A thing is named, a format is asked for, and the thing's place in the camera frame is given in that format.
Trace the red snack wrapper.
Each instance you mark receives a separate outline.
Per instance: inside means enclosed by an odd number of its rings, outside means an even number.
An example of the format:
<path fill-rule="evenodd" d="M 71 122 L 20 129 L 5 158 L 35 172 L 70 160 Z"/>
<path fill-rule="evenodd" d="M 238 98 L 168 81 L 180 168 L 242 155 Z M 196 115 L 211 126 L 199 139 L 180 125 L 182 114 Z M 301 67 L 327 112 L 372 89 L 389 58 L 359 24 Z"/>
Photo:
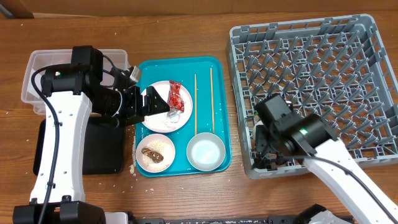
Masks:
<path fill-rule="evenodd" d="M 169 87 L 167 103 L 170 107 L 170 111 L 167 113 L 167 117 L 170 119 L 177 119 L 180 114 L 185 111 L 185 104 L 180 94 L 182 84 L 170 80 Z"/>

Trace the large white plate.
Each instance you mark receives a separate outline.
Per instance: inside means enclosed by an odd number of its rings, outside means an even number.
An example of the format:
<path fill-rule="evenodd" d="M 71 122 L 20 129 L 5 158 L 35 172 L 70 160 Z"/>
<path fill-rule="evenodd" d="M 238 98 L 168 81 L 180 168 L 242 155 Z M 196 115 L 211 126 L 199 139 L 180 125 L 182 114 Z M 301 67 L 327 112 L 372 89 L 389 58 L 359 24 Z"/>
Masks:
<path fill-rule="evenodd" d="M 169 97 L 170 82 L 168 80 L 159 81 L 151 84 L 166 101 Z M 157 133 L 171 133 L 180 129 L 190 119 L 193 111 L 193 101 L 189 91 L 181 85 L 180 96 L 184 103 L 184 112 L 176 112 L 168 116 L 169 112 L 146 116 L 143 125 L 151 131 Z"/>

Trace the small pink plate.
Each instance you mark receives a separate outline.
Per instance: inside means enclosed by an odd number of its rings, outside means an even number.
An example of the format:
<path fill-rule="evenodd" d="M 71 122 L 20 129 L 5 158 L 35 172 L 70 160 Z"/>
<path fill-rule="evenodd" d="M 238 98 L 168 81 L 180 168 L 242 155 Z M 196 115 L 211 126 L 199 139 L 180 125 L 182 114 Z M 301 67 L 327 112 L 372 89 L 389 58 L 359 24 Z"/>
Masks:
<path fill-rule="evenodd" d="M 136 147 L 136 161 L 149 173 L 167 170 L 175 159 L 175 146 L 163 134 L 150 134 L 144 137 Z"/>

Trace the brown food scraps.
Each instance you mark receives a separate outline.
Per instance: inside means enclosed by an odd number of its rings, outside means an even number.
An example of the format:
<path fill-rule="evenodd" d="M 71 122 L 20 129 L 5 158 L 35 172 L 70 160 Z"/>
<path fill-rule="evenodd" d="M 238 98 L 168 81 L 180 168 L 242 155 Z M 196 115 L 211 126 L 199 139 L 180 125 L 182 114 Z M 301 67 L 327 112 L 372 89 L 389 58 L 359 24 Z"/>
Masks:
<path fill-rule="evenodd" d="M 144 147 L 144 148 L 142 148 L 141 152 L 143 153 L 143 155 L 150 158 L 156 164 L 158 164 L 164 160 L 164 157 L 161 153 L 159 153 L 157 151 L 153 151 L 149 148 Z"/>

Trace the grey metal bowl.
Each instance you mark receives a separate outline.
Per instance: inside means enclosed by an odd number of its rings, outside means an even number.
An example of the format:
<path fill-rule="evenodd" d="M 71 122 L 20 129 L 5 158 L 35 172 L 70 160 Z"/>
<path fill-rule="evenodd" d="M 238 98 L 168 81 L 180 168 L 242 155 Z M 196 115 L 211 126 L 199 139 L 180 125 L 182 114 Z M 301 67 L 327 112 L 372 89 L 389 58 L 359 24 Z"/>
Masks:
<path fill-rule="evenodd" d="M 209 172 L 217 169 L 226 157 L 223 141 L 213 133 L 200 133 L 187 145 L 187 159 L 197 170 Z"/>

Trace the wooden chopstick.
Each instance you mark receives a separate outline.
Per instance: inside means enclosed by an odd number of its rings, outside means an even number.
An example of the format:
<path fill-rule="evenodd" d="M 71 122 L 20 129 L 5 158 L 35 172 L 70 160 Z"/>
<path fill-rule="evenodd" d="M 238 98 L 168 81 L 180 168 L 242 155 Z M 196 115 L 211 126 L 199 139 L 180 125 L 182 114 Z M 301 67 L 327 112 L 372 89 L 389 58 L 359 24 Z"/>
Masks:
<path fill-rule="evenodd" d="M 215 109 L 214 109 L 214 93 L 213 93 L 213 68 L 210 67 L 210 91 L 211 91 L 211 123 L 212 133 L 215 133 Z"/>
<path fill-rule="evenodd" d="M 194 75 L 194 97 L 195 97 L 195 106 L 194 106 L 194 109 L 195 109 L 195 135 L 197 135 L 197 133 L 198 133 L 198 118 L 197 118 L 197 115 L 198 115 L 198 113 L 197 113 L 197 75 L 195 74 Z"/>

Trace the white cup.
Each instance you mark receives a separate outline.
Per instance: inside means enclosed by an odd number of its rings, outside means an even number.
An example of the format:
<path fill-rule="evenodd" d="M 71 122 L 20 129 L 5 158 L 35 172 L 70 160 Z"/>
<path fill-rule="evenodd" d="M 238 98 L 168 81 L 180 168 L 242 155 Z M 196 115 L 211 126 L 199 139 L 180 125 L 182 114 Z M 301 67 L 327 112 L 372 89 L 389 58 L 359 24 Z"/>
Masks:
<path fill-rule="evenodd" d="M 263 129 L 264 129 L 264 124 L 262 121 L 258 121 L 252 130 L 252 136 L 254 140 L 260 139 L 261 137 L 263 137 Z"/>

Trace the white rice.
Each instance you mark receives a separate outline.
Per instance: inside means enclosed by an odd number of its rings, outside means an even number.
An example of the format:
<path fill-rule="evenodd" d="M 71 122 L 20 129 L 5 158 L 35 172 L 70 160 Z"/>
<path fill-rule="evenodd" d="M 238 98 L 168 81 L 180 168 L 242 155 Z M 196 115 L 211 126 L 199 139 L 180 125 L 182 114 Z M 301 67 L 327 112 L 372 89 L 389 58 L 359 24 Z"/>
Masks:
<path fill-rule="evenodd" d="M 136 129 L 130 128 L 129 131 L 131 132 L 132 137 L 132 150 L 131 150 L 131 159 L 132 163 L 129 166 L 129 172 L 133 177 L 136 177 Z"/>

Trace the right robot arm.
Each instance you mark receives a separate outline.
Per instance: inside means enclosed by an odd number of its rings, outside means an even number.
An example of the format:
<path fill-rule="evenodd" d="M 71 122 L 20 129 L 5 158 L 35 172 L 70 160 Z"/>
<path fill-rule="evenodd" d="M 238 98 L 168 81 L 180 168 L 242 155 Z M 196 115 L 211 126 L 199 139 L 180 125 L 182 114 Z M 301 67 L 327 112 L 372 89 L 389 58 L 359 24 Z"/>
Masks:
<path fill-rule="evenodd" d="M 297 161 L 338 197 L 359 223 L 397 223 L 397 205 L 369 178 L 319 115 L 300 116 L 279 94 L 255 107 L 259 154 L 252 167 Z"/>

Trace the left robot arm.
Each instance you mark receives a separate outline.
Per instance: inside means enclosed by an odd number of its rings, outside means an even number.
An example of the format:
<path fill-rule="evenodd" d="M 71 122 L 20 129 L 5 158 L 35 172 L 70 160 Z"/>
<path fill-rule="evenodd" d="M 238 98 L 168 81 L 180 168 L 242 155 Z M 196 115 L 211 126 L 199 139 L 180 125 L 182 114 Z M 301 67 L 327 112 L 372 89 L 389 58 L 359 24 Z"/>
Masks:
<path fill-rule="evenodd" d="M 88 120 L 97 113 L 119 127 L 130 126 L 170 107 L 151 86 L 141 94 L 132 68 L 113 67 L 113 84 L 104 85 L 105 60 L 90 45 L 76 46 L 70 63 L 42 67 L 31 75 L 30 83 L 45 104 L 44 143 L 30 202 L 14 208 L 14 223 L 134 223 L 131 212 L 105 212 L 85 201 Z"/>

